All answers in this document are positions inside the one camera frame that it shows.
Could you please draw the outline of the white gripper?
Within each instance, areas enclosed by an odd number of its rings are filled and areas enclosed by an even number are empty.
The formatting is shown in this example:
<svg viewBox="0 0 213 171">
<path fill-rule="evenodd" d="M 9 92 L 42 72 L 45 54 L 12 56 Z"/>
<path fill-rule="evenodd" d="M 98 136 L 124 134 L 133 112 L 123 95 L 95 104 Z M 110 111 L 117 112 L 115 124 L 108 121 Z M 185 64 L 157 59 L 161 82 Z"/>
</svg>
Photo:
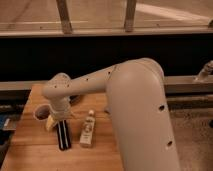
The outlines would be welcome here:
<svg viewBox="0 0 213 171">
<path fill-rule="evenodd" d="M 51 115 L 48 116 L 46 122 L 46 130 L 52 131 L 57 125 L 56 120 L 65 120 L 71 115 L 70 98 L 53 99 L 50 101 Z"/>
</svg>

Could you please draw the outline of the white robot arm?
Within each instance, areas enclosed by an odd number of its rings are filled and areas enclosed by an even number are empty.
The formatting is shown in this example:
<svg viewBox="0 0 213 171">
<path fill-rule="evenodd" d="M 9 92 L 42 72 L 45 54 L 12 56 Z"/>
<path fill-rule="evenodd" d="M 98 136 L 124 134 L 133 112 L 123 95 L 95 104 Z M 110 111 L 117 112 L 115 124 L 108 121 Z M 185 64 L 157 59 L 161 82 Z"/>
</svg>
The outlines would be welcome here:
<svg viewBox="0 0 213 171">
<path fill-rule="evenodd" d="M 141 58 L 71 79 L 65 73 L 46 82 L 47 126 L 68 116 L 68 98 L 104 92 L 124 171 L 181 171 L 164 89 L 164 72 Z"/>
</svg>

